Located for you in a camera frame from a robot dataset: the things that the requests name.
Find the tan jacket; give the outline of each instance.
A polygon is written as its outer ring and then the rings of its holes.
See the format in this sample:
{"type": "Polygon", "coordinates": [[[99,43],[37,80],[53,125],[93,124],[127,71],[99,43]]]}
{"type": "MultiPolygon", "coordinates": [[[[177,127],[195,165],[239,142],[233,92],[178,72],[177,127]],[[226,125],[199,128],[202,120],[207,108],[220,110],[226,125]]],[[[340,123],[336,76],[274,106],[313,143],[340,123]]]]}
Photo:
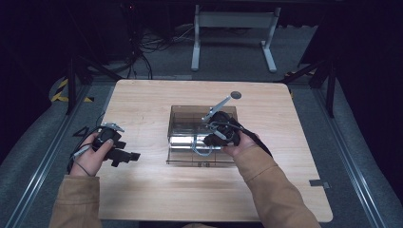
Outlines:
{"type": "MultiPolygon", "coordinates": [[[[265,227],[319,227],[299,191],[260,147],[246,149],[234,161],[252,192],[265,227]]],[[[99,178],[66,175],[59,188],[49,227],[101,227],[99,198],[99,178]]]]}

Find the jacket cuff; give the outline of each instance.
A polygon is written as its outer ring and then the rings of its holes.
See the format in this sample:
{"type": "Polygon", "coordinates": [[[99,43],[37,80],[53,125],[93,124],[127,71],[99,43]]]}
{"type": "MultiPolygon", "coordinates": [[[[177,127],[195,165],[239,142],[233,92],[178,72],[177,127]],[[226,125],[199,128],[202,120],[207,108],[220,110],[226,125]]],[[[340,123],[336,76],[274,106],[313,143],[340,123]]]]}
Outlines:
{"type": "Polygon", "coordinates": [[[234,157],[234,162],[245,182],[269,168],[278,166],[273,158],[258,145],[253,145],[240,152],[234,157]]]}
{"type": "Polygon", "coordinates": [[[65,175],[59,187],[57,203],[84,204],[98,202],[100,198],[99,177],[74,177],[65,175]]]}

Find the gray floor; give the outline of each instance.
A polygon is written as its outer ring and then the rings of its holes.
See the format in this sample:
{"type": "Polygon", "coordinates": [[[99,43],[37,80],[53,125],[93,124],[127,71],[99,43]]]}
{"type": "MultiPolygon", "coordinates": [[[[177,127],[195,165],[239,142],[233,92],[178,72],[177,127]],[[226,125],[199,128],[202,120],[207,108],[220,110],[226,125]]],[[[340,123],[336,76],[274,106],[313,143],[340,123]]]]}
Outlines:
{"type": "MultiPolygon", "coordinates": [[[[278,28],[271,46],[277,73],[269,73],[259,47],[265,32],[248,30],[239,35],[225,29],[204,31],[201,39],[200,70],[190,70],[193,43],[191,36],[164,50],[146,54],[155,79],[197,80],[197,81],[247,81],[268,83],[281,79],[285,72],[296,70],[297,63],[310,41],[315,28],[278,28]]],[[[139,79],[145,78],[148,70],[143,61],[134,68],[139,79]]],[[[308,144],[311,148],[320,178],[330,184],[326,189],[334,219],[322,223],[323,227],[371,227],[355,186],[340,156],[337,141],[332,132],[328,117],[322,111],[322,103],[317,93],[307,86],[309,77],[303,77],[289,85],[294,94],[294,104],[301,121],[308,144]]],[[[83,126],[90,128],[102,115],[114,83],[104,76],[95,78],[87,96],[94,97],[93,103],[81,103],[76,115],[71,118],[67,131],[55,151],[54,161],[49,167],[41,187],[24,208],[19,219],[21,227],[47,227],[57,188],[65,174],[68,155],[80,140],[72,137],[83,126]]],[[[29,186],[35,172],[45,157],[59,126],[66,120],[67,103],[54,102],[26,134],[14,146],[8,158],[0,166],[0,227],[5,227],[24,191],[29,186]]],[[[337,84],[335,97],[335,119],[347,145],[348,152],[359,167],[368,183],[374,203],[388,227],[403,227],[403,209],[390,185],[369,151],[354,116],[348,106],[340,86],[337,84]]],[[[103,221],[104,227],[177,227],[173,222],[103,221]]],[[[246,224],[219,224],[220,227],[250,227],[246,224]]]]}

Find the person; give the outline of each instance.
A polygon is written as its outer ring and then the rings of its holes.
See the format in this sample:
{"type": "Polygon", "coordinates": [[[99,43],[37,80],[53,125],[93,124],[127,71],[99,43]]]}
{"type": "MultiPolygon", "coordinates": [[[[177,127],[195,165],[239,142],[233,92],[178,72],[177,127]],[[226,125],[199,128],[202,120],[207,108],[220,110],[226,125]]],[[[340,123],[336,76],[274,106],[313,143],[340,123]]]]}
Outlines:
{"type": "MultiPolygon", "coordinates": [[[[92,143],[97,134],[83,144],[92,143]]],[[[101,227],[98,218],[100,183],[95,177],[113,141],[104,143],[95,153],[88,149],[76,159],[65,175],[53,206],[49,227],[101,227]]],[[[252,192],[259,219],[264,227],[320,227],[306,207],[297,188],[288,181],[271,156],[247,135],[240,132],[238,146],[225,146],[252,192]]],[[[191,224],[185,227],[209,227],[191,224]]]]}

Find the wooden surface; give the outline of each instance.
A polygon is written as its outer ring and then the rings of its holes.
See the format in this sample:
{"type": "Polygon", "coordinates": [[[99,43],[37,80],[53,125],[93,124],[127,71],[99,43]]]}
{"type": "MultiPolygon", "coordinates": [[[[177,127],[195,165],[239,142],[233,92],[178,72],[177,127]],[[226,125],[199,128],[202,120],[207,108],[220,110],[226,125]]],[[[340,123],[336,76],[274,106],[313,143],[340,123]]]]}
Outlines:
{"type": "Polygon", "coordinates": [[[166,164],[171,105],[214,106],[232,91],[241,99],[239,122],[271,150],[290,182],[319,221],[333,218],[288,88],[281,84],[192,81],[120,81],[104,122],[121,126],[125,151],[137,162],[110,166],[101,178],[101,219],[257,221],[252,196],[236,166],[178,167],[166,164]]]}

